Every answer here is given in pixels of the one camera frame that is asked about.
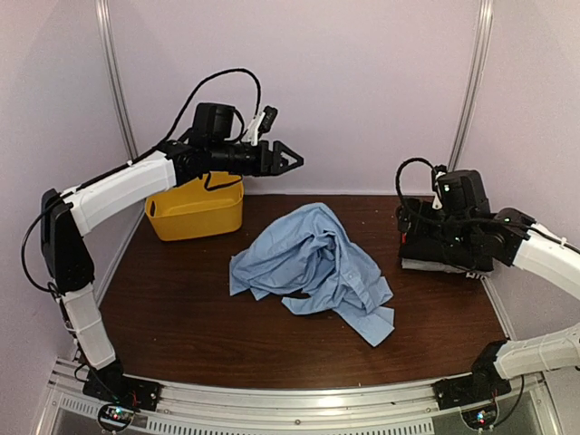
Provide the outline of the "black shirt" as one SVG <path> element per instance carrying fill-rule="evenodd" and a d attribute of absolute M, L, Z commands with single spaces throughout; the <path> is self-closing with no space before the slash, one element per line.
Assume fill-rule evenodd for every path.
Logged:
<path fill-rule="evenodd" d="M 435 220 L 444 219 L 442 210 L 437 211 Z M 471 270 L 492 272 L 494 270 L 493 259 L 476 253 L 468 246 L 467 241 L 461 233 L 452 233 L 449 228 L 441 227 L 441 234 L 444 240 L 443 254 L 400 254 L 400 259 L 415 259 L 447 264 L 450 266 L 461 266 Z"/>

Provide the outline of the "grey shirt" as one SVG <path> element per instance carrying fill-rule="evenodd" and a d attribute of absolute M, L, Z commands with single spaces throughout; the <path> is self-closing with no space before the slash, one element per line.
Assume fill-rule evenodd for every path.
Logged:
<path fill-rule="evenodd" d="M 467 277 L 482 277 L 482 276 L 490 276 L 491 275 L 490 272 L 471 270 L 471 269 L 468 269 L 466 267 L 450 266 L 450 265 L 438 263 L 438 262 L 407 259 L 407 258 L 403 258 L 401 260 L 401 267 L 405 270 L 418 270 L 418 271 L 426 271 L 426 272 L 441 272 L 441 273 L 447 273 L 447 274 L 459 274 L 459 275 L 465 275 Z"/>

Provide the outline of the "light blue long sleeve shirt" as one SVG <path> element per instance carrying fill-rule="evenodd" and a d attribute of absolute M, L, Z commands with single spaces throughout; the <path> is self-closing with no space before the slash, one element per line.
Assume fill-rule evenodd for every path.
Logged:
<path fill-rule="evenodd" d="M 333 311 L 372 347 L 394 331 L 386 277 L 324 203 L 278 218 L 232 256 L 229 293 L 245 291 L 256 300 L 278 295 L 295 315 Z"/>

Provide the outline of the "yellow plastic basket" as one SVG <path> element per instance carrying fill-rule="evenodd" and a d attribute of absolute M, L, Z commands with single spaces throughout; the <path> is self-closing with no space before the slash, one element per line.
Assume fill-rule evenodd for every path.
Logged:
<path fill-rule="evenodd" d="M 212 237 L 241 228 L 243 198 L 241 177 L 213 172 L 148 197 L 145 215 L 162 241 Z"/>

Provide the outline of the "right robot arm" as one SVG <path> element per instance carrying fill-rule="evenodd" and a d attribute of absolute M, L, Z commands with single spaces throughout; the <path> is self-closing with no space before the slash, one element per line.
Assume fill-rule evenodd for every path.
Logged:
<path fill-rule="evenodd" d="M 397 194 L 402 267 L 483 275 L 499 262 L 579 296 L 577 247 L 516 208 L 491 211 L 477 170 L 450 170 L 444 165 L 429 169 L 431 200 Z M 488 344 L 473 363 L 464 390 L 480 401 L 499 382 L 578 364 L 577 325 L 526 340 L 498 341 Z"/>

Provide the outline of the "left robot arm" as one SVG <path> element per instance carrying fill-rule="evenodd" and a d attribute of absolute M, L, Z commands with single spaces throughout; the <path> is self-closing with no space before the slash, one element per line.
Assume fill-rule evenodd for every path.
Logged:
<path fill-rule="evenodd" d="M 154 194 L 181 187 L 212 172 L 275 177 L 304 164 L 282 141 L 264 140 L 278 111 L 258 111 L 240 137 L 231 136 L 238 110 L 202 102 L 178 139 L 167 137 L 143 156 L 63 192 L 42 196 L 41 250 L 84 360 L 98 373 L 96 389 L 111 402 L 130 395 L 130 382 L 111 367 L 118 358 L 94 297 L 94 263 L 84 237 L 103 221 Z"/>

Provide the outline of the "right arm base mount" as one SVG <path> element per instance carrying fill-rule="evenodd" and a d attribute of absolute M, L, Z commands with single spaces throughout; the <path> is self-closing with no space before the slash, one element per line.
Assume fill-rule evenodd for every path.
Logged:
<path fill-rule="evenodd" d="M 432 385 L 440 410 L 466 407 L 511 392 L 511 384 L 501 378 L 486 374 L 468 374 L 457 378 L 442 379 Z"/>

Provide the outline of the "right aluminium frame post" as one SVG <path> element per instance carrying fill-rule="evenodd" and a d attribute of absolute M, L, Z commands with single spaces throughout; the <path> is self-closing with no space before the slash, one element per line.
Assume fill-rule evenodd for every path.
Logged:
<path fill-rule="evenodd" d="M 478 93 L 488 58 L 493 21 L 494 1 L 481 0 L 479 2 L 474 47 L 470 62 L 467 86 L 459 114 L 459 122 L 453 146 L 449 155 L 448 169 L 451 170 L 454 170 L 459 166 L 461 155 L 467 143 L 469 129 L 475 114 Z"/>

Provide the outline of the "aluminium frame post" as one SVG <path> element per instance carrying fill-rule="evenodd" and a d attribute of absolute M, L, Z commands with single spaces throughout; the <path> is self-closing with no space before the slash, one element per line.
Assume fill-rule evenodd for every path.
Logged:
<path fill-rule="evenodd" d="M 470 62 L 467 86 L 459 114 L 459 122 L 453 146 L 449 155 L 448 169 L 451 170 L 454 170 L 459 166 L 461 155 L 467 143 L 469 129 L 475 114 L 478 93 L 488 58 L 493 21 L 494 1 L 481 0 L 479 2 L 474 47 Z"/>
<path fill-rule="evenodd" d="M 116 55 L 109 2 L 107 0 L 96 0 L 94 3 L 101 47 L 111 88 L 113 109 L 119 123 L 121 138 L 127 155 L 130 159 L 134 159 L 137 157 L 138 152 L 124 91 L 122 89 L 121 72 Z"/>

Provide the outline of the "aluminium front rail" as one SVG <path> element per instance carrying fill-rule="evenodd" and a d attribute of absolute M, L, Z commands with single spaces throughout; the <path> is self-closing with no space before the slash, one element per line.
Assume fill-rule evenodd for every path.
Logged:
<path fill-rule="evenodd" d="M 73 366 L 58 363 L 45 390 L 33 434 L 107 434 L 97 413 L 102 402 L 82 395 Z M 499 419 L 490 430 L 473 430 L 464 415 L 480 402 L 442 410 L 436 380 L 331 390 L 233 389 L 180 382 L 161 384 L 158 407 L 141 411 L 120 434 L 563 434 L 546 382 L 528 375 L 497 398 Z"/>

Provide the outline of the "left aluminium frame post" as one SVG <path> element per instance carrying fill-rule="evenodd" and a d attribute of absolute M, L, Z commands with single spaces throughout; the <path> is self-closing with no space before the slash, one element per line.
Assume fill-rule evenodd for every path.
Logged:
<path fill-rule="evenodd" d="M 121 138 L 127 155 L 130 159 L 134 159 L 137 157 L 138 152 L 124 91 L 122 89 L 121 72 L 116 55 L 109 2 L 107 0 L 96 0 L 94 3 L 101 47 L 111 88 L 113 109 L 119 123 Z"/>

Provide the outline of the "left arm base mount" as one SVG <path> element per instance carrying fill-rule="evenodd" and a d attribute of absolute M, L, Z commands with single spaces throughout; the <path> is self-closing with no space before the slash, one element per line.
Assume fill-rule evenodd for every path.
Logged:
<path fill-rule="evenodd" d="M 117 374 L 88 375 L 82 387 L 86 396 L 121 404 L 143 411 L 155 411 L 160 399 L 161 384 Z"/>

